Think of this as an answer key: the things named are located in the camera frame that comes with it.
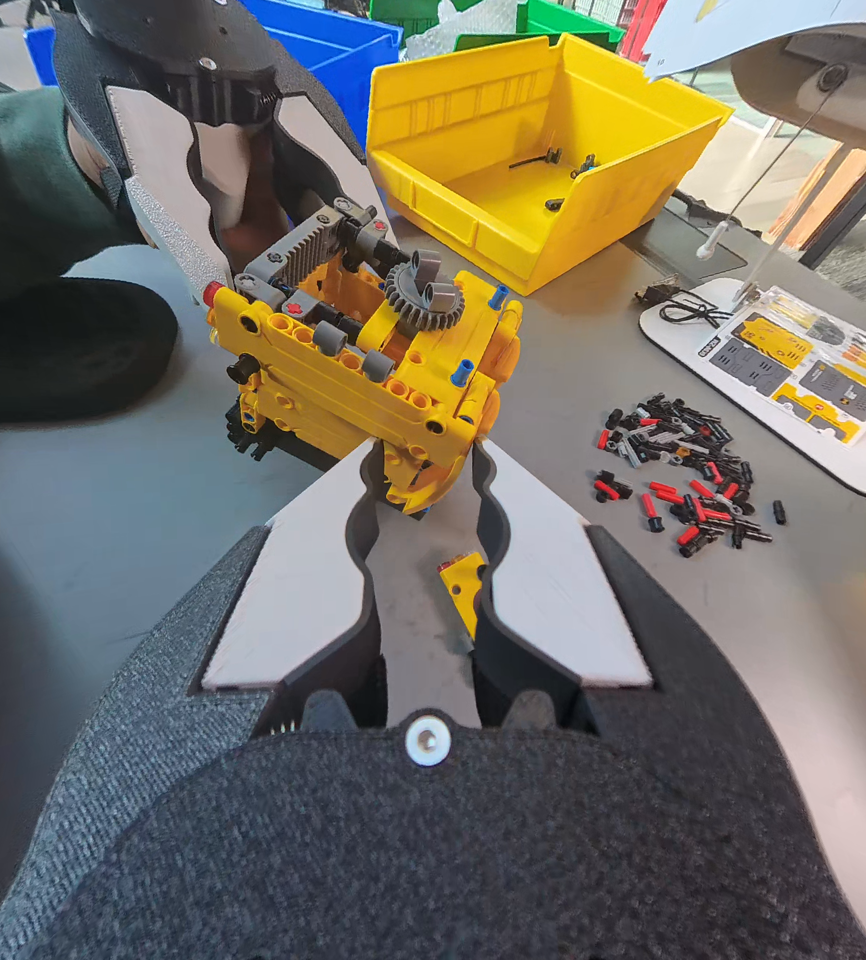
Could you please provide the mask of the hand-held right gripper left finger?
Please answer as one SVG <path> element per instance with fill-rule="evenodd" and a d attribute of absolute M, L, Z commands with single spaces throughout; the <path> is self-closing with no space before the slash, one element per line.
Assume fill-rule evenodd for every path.
<path fill-rule="evenodd" d="M 200 679 L 209 692 L 265 691 L 273 725 L 319 690 L 360 727 L 388 722 L 387 668 L 367 558 L 379 535 L 383 445 L 368 438 L 279 510 Z"/>

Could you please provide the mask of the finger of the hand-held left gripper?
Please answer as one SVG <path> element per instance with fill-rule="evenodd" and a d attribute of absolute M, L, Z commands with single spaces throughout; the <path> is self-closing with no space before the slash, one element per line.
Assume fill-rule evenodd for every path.
<path fill-rule="evenodd" d="M 153 245 L 175 262 L 193 301 L 202 306 L 208 285 L 227 285 L 231 273 L 213 233 L 210 203 L 190 171 L 190 161 L 199 156 L 195 129 L 146 91 L 110 85 L 105 95 L 127 161 L 131 212 Z"/>
<path fill-rule="evenodd" d="M 379 220 L 388 227 L 388 239 L 397 243 L 392 222 L 364 161 L 355 158 L 317 107 L 304 95 L 287 97 L 276 108 L 276 120 L 285 132 L 324 162 L 338 180 L 343 196 L 366 209 L 376 207 Z"/>

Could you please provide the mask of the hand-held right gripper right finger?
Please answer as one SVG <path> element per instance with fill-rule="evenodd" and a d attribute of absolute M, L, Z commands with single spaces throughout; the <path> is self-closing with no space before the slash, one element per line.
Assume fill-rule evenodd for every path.
<path fill-rule="evenodd" d="M 489 439 L 474 444 L 472 483 L 486 563 L 472 654 L 482 726 L 501 726 L 528 691 L 569 728 L 583 725 L 585 690 L 651 689 L 590 522 Z"/>

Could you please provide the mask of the pile of small lego pins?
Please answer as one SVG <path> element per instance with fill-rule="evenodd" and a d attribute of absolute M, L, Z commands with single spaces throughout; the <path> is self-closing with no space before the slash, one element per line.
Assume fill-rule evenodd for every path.
<path fill-rule="evenodd" d="M 753 466 L 734 449 L 723 419 L 682 398 L 657 392 L 628 409 L 612 409 L 591 446 L 637 474 L 635 479 L 609 469 L 590 474 L 593 498 L 604 505 L 635 502 L 644 528 L 670 535 L 682 558 L 695 558 L 715 544 L 735 551 L 769 545 L 775 527 L 788 523 L 779 499 L 758 510 Z"/>

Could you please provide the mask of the yellow lego vehicle model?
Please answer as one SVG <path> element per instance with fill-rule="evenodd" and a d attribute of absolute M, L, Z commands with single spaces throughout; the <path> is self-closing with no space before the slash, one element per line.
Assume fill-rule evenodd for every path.
<path fill-rule="evenodd" d="M 381 493 L 406 515 L 439 502 L 491 430 L 520 355 L 522 304 L 432 250 L 405 253 L 375 207 L 317 203 L 236 274 L 203 291 L 233 358 L 226 436 L 328 470 L 382 443 Z"/>

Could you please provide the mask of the lego instruction booklet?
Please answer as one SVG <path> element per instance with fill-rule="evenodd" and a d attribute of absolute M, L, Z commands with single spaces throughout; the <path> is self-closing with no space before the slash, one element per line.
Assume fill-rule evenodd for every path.
<path fill-rule="evenodd" d="M 866 28 L 866 1 L 670 1 L 650 32 L 645 74 L 661 79 L 812 30 Z"/>

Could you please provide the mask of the person's left forearm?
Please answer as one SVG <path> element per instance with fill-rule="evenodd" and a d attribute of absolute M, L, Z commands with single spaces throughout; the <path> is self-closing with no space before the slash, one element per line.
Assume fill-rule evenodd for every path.
<path fill-rule="evenodd" d="M 0 302 L 141 242 L 74 160 L 59 90 L 0 82 Z"/>

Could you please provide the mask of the lego sticker sheet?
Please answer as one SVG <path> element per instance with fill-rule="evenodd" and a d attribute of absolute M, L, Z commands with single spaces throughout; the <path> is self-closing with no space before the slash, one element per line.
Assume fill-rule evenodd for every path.
<path fill-rule="evenodd" d="M 842 446 L 866 433 L 866 330 L 777 286 L 722 320 L 697 357 Z"/>

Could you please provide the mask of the person's left hand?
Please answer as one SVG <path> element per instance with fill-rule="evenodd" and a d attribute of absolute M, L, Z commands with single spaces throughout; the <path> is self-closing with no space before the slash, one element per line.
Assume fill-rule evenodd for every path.
<path fill-rule="evenodd" d="M 242 273 L 291 228 L 273 188 L 269 133 L 261 130 L 248 143 L 249 167 L 239 220 L 220 231 L 223 250 L 235 274 Z"/>

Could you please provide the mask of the yellow plastic storage bin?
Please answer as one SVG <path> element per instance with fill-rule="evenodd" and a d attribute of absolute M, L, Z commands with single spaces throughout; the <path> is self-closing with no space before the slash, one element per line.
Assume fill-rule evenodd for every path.
<path fill-rule="evenodd" d="M 388 208 L 527 295 L 654 219 L 731 114 L 571 34 L 529 38 L 377 68 L 368 165 Z M 558 165 L 509 170 L 549 148 Z"/>

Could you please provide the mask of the blue plastic storage bin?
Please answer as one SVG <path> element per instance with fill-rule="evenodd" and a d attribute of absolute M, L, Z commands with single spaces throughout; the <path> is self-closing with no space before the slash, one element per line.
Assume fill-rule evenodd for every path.
<path fill-rule="evenodd" d="M 290 2 L 241 2 L 271 38 L 331 93 L 364 150 L 371 78 L 396 60 L 402 30 L 384 23 L 315 10 Z M 26 43 L 38 78 L 58 87 L 53 64 L 54 25 L 29 30 Z"/>

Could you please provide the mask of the green plastic storage bin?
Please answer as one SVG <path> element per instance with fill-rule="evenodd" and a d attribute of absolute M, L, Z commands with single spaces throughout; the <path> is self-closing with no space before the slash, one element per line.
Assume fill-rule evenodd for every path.
<path fill-rule="evenodd" d="M 454 52 L 479 49 L 534 37 L 546 38 L 551 46 L 564 34 L 578 37 L 594 46 L 617 52 L 624 30 L 603 23 L 573 9 L 547 1 L 519 4 L 515 33 L 473 33 L 461 35 Z"/>
<path fill-rule="evenodd" d="M 370 1 L 368 16 L 400 27 L 405 40 L 439 25 L 439 1 Z"/>

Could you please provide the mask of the clear bubble wrap sheet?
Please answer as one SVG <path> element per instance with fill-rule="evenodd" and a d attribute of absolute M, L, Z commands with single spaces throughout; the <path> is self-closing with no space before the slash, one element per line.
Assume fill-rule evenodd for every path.
<path fill-rule="evenodd" d="M 460 9 L 460 2 L 437 2 L 438 24 L 429 30 L 415 33 L 405 39 L 407 61 L 454 52 L 462 35 L 514 34 L 519 2 L 477 1 Z"/>

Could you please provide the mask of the white flat board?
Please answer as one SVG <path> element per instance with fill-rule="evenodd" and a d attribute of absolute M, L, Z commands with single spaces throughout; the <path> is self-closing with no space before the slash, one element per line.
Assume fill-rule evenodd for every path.
<path fill-rule="evenodd" d="M 866 497 L 866 433 L 858 438 L 854 445 L 841 445 L 834 438 L 815 431 L 795 416 L 783 410 L 770 408 L 753 390 L 740 386 L 725 374 L 699 361 L 698 350 L 716 334 L 720 322 L 729 321 L 743 306 L 770 289 L 752 290 L 749 298 L 740 301 L 739 294 L 742 288 L 743 284 L 738 280 L 715 279 L 702 284 L 687 295 L 686 302 L 689 306 L 712 306 L 713 318 L 717 322 L 715 325 L 704 317 L 673 321 L 675 310 L 669 303 L 646 310 L 640 318 L 640 328 L 654 345 L 660 347 L 682 366 L 750 414 L 762 426 L 767 427 L 777 437 L 842 484 Z M 781 289 L 805 302 L 801 297 Z M 866 326 L 847 319 L 845 313 L 837 313 L 820 306 L 815 307 L 866 330 Z"/>

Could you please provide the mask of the stack of coloured crates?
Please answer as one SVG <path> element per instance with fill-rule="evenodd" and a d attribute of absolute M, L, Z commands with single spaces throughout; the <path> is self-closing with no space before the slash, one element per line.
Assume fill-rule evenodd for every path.
<path fill-rule="evenodd" d="M 624 27 L 625 32 L 618 47 L 620 56 L 638 65 L 648 60 L 649 55 L 645 52 L 645 45 L 667 3 L 667 1 L 624 2 L 620 25 Z"/>

